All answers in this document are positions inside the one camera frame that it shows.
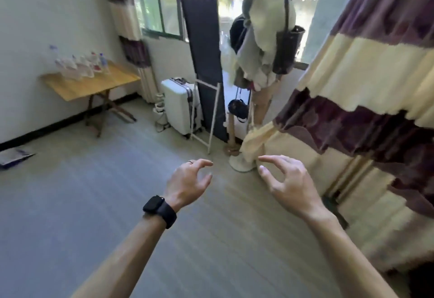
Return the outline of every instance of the wooden table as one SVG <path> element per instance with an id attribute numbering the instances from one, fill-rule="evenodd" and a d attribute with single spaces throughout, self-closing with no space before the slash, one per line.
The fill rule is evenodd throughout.
<path id="1" fill-rule="evenodd" d="M 90 123 L 89 116 L 94 96 L 99 96 L 103 99 L 101 121 L 99 125 L 95 125 L 98 130 L 97 137 L 101 136 L 102 127 L 104 126 L 106 112 L 109 105 L 114 110 L 126 115 L 134 122 L 137 121 L 131 113 L 110 100 L 109 94 L 111 89 L 138 81 L 140 80 L 140 77 L 112 62 L 110 62 L 108 66 L 110 69 L 109 74 L 95 73 L 95 77 L 83 77 L 80 80 L 65 79 L 60 73 L 45 74 L 41 76 L 42 80 L 65 101 L 89 97 L 89 103 L 85 115 L 86 125 L 89 125 Z"/>

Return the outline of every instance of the curtain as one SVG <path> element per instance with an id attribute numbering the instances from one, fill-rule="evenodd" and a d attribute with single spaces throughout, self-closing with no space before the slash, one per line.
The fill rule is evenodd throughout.
<path id="1" fill-rule="evenodd" d="M 433 97 L 434 0 L 350 0 L 241 151 L 301 160 L 377 269 L 412 267 L 434 258 Z"/>
<path id="2" fill-rule="evenodd" d="M 155 103 L 158 93 L 149 50 L 142 40 L 134 0 L 108 0 L 123 52 L 128 62 L 136 66 L 142 83 L 142 97 Z"/>

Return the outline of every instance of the forearm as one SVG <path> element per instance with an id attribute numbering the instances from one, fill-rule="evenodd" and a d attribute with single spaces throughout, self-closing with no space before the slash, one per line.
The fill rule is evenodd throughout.
<path id="1" fill-rule="evenodd" d="M 166 228 L 158 215 L 145 215 L 73 298 L 129 297 Z"/>
<path id="2" fill-rule="evenodd" d="M 308 220 L 307 224 L 320 242 L 344 297 L 397 298 L 332 213 Z"/>

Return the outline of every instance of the white suitcase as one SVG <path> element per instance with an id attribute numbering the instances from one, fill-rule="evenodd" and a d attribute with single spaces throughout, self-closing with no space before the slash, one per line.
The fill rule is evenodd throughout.
<path id="1" fill-rule="evenodd" d="M 181 135 L 189 135 L 191 111 L 192 111 L 192 94 L 195 93 L 194 103 L 196 109 L 195 115 L 195 130 L 201 127 L 202 108 L 200 106 L 199 93 L 195 85 L 191 83 L 181 84 L 179 78 L 168 79 L 161 82 L 163 93 L 165 94 L 165 110 L 167 120 L 170 125 L 177 130 Z"/>

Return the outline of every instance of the smartwatch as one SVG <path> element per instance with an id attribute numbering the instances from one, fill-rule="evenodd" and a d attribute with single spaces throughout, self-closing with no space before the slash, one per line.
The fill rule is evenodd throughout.
<path id="1" fill-rule="evenodd" d="M 164 197 L 158 195 L 149 199 L 143 207 L 143 212 L 159 215 L 166 222 L 166 229 L 171 228 L 176 220 L 176 212 L 166 203 Z"/>

